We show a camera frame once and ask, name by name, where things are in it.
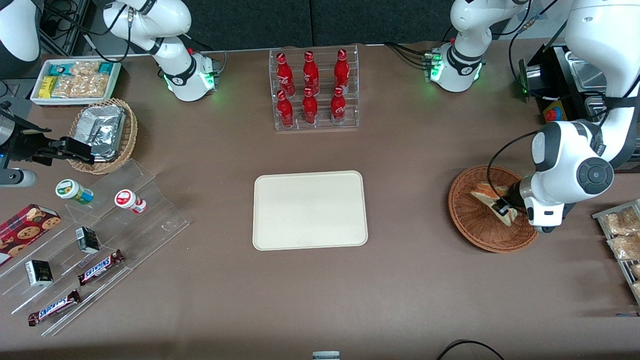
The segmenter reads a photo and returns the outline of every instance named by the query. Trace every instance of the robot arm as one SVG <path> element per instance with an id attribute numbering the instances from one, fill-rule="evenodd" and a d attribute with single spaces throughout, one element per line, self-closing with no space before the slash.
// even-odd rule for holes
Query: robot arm
<path id="1" fill-rule="evenodd" d="M 128 11 L 121 12 L 128 6 Z M 165 73 L 169 89 L 183 101 L 195 101 L 215 88 L 214 63 L 190 54 L 179 35 L 191 27 L 191 14 L 180 0 L 125 0 L 105 6 L 104 22 L 111 32 L 151 54 Z"/>
<path id="2" fill-rule="evenodd" d="M 611 187 L 613 169 L 627 161 L 636 145 L 635 97 L 640 73 L 640 3 L 617 0 L 575 0 L 565 29 L 574 54 L 598 67 L 607 79 L 611 108 L 598 126 L 584 120 L 551 122 L 533 138 L 536 172 L 511 187 L 508 201 L 524 207 L 529 223 L 542 232 L 561 224 L 576 202 L 596 197 Z M 615 33 L 624 33 L 622 39 Z M 602 136 L 602 141 L 593 141 Z"/>
<path id="3" fill-rule="evenodd" d="M 451 92 L 468 89 L 480 71 L 480 62 L 491 43 L 489 27 L 521 12 L 529 0 L 456 0 L 451 24 L 458 30 L 453 44 L 432 50 L 440 54 L 431 81 Z"/>
<path id="4" fill-rule="evenodd" d="M 42 8 L 42 0 L 0 0 L 0 79 L 20 78 L 38 65 Z"/>

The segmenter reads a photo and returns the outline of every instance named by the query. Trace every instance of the table surface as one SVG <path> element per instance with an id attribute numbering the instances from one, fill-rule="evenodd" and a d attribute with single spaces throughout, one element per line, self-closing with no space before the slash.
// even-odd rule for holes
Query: table surface
<path id="1" fill-rule="evenodd" d="M 517 95 L 507 44 L 491 45 L 481 77 L 460 94 L 425 83 L 386 47 L 360 45 L 360 127 L 338 133 L 276 133 L 268 51 L 230 53 L 220 89 L 193 103 L 167 91 L 151 57 L 127 60 L 115 96 L 138 117 L 134 158 L 193 224 L 54 337 L 1 311 L 0 357 L 432 359 L 472 339 L 507 359 L 637 359 L 640 320 L 612 317 L 634 299 L 590 214 L 638 198 L 638 175 L 616 176 L 514 254 L 474 247 L 449 218 L 452 180 L 539 127 L 535 104 Z M 540 44 L 517 42 L 516 60 Z M 33 106 L 29 120 L 63 136 L 78 111 Z M 528 148 L 512 146 L 496 165 L 533 171 Z M 29 203 L 62 209 L 60 179 L 99 179 L 66 161 L 21 166 L 40 181 L 1 189 L 0 218 Z M 364 246 L 253 248 L 256 178 L 337 170 L 364 178 Z M 472 347 L 455 358 L 492 358 Z"/>

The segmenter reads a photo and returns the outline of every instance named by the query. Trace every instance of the clear acrylic bottle rack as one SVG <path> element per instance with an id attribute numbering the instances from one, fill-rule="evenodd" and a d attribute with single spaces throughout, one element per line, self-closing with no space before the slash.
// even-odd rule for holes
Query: clear acrylic bottle rack
<path id="1" fill-rule="evenodd" d="M 154 176 L 134 160 L 129 160 L 115 172 L 89 186 L 95 194 L 89 206 L 69 202 L 67 209 L 70 214 L 60 214 L 63 217 L 60 225 L 65 225 L 64 227 L 49 237 L 43 236 L 38 239 L 37 243 L 30 246 L 34 249 L 29 254 L 20 259 L 13 259 L 15 263 L 4 266 L 6 269 L 3 269 L 4 272 L 0 275 L 3 304 L 12 309 L 12 314 L 24 317 L 25 327 L 28 326 L 29 314 L 78 289 L 83 300 L 80 304 L 72 306 L 62 314 L 52 315 L 34 330 L 42 336 L 57 334 L 142 261 L 189 225 L 182 213 L 165 199 L 151 181 Z M 146 200 L 147 209 L 142 214 L 137 215 L 115 206 L 113 197 L 117 191 L 124 188 L 134 191 Z M 81 226 L 95 231 L 100 242 L 98 253 L 87 254 L 80 251 L 76 229 Z M 125 256 L 121 263 L 107 270 L 93 282 L 79 285 L 78 275 L 118 249 Z M 49 262 L 53 284 L 43 288 L 29 285 L 24 263 L 33 259 Z"/>
<path id="2" fill-rule="evenodd" d="M 331 99 L 333 98 L 335 85 L 333 68 L 338 60 L 338 50 L 340 49 L 347 51 L 347 62 L 349 63 L 349 92 L 344 94 L 344 99 L 347 102 L 344 112 L 345 121 L 341 125 L 334 125 L 331 122 Z M 317 122 L 314 125 L 307 124 L 302 108 L 302 100 L 305 98 L 305 80 L 302 73 L 302 68 L 305 65 L 305 51 L 313 51 L 320 75 L 320 93 L 316 95 L 318 114 Z M 286 55 L 287 63 L 293 71 L 293 83 L 296 87 L 296 93 L 289 98 L 291 105 L 293 105 L 293 127 L 290 128 L 282 126 L 278 116 L 278 108 L 276 107 L 278 103 L 276 93 L 281 89 L 277 75 L 278 62 L 276 61 L 276 55 L 278 53 L 284 53 Z M 358 101 L 360 98 L 358 64 L 358 47 L 356 45 L 270 50 L 269 78 L 271 80 L 271 101 L 273 102 L 273 118 L 276 130 L 327 130 L 358 127 L 360 124 L 360 113 L 358 111 Z"/>

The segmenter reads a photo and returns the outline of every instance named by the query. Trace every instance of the red bottle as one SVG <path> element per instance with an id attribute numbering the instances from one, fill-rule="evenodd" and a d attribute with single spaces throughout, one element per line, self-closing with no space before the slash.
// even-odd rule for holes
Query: red bottle
<path id="1" fill-rule="evenodd" d="M 320 92 L 320 76 L 311 51 L 305 51 L 305 66 L 302 68 L 302 73 L 305 75 L 305 86 L 310 87 L 314 95 L 317 95 Z"/>
<path id="2" fill-rule="evenodd" d="M 287 64 L 287 57 L 284 53 L 278 53 L 276 60 L 278 61 L 278 82 L 280 82 L 280 87 L 287 93 L 287 96 L 292 97 L 296 93 L 296 87 L 293 85 L 293 71 Z"/>
<path id="3" fill-rule="evenodd" d="M 293 106 L 291 106 L 291 102 L 289 102 L 287 94 L 285 94 L 283 90 L 278 90 L 278 104 L 276 107 L 278 108 L 278 116 L 280 117 L 282 126 L 292 127 Z"/>
<path id="4" fill-rule="evenodd" d="M 335 86 L 342 88 L 342 93 L 349 92 L 349 63 L 347 62 L 347 51 L 345 49 L 338 50 L 338 62 L 333 68 L 335 76 Z"/>
<path id="5" fill-rule="evenodd" d="M 344 108 L 347 102 L 342 96 L 342 87 L 336 86 L 333 89 L 333 99 L 331 99 L 331 122 L 333 125 L 341 125 L 344 122 Z"/>
<path id="6" fill-rule="evenodd" d="M 318 101 L 314 96 L 313 89 L 309 86 L 305 88 L 305 98 L 302 100 L 302 108 L 305 110 L 305 121 L 307 124 L 315 124 L 318 115 Z"/>

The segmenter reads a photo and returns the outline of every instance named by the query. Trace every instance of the small white box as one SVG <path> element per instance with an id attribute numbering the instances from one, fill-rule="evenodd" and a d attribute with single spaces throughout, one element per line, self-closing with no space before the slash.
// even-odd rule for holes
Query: small white box
<path id="1" fill-rule="evenodd" d="M 42 80 L 45 76 L 48 75 L 49 69 L 51 69 L 51 65 L 62 65 L 73 63 L 75 61 L 100 61 L 105 62 L 101 58 L 64 58 L 64 59 L 52 59 L 44 61 L 42 65 L 42 69 L 40 69 L 40 73 L 38 75 L 38 80 L 36 81 L 36 85 L 33 87 L 33 91 L 31 91 L 31 101 L 34 104 L 48 107 L 48 106 L 82 106 L 87 104 L 95 104 L 96 102 L 106 101 L 111 98 L 113 94 L 113 89 L 116 87 L 116 81 L 118 79 L 118 75 L 120 73 L 120 68 L 122 64 L 114 63 L 113 68 L 111 69 L 111 73 L 109 74 L 109 82 L 107 82 L 107 88 L 104 92 L 104 96 L 102 97 L 73 97 L 73 98 L 40 98 L 38 96 L 40 87 L 42 86 Z"/>
<path id="2" fill-rule="evenodd" d="M 46 261 L 31 260 L 24 263 L 27 270 L 27 278 L 31 286 L 49 286 L 53 284 L 51 267 Z"/>

